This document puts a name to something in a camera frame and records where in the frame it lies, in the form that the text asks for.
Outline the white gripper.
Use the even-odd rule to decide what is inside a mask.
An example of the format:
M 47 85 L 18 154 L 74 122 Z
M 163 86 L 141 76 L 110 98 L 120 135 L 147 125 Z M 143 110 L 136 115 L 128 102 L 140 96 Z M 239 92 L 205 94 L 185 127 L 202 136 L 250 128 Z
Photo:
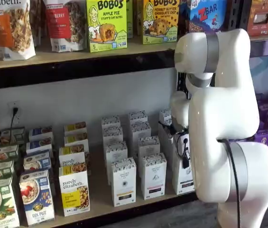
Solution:
M 177 154 L 190 154 L 189 130 L 184 129 L 177 132 L 176 135 L 176 152 Z

